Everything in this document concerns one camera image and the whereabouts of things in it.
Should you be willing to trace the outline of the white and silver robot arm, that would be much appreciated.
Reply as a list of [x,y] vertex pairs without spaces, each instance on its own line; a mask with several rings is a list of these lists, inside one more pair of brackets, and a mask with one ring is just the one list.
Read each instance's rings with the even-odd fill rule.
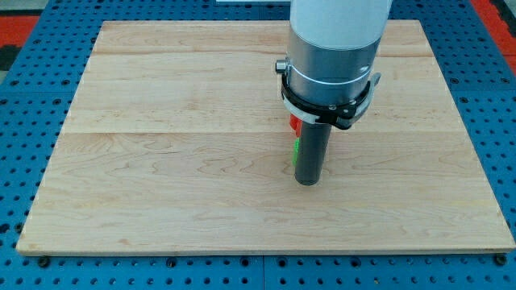
[[391,0],[292,0],[286,84],[325,108],[358,106],[389,17]]

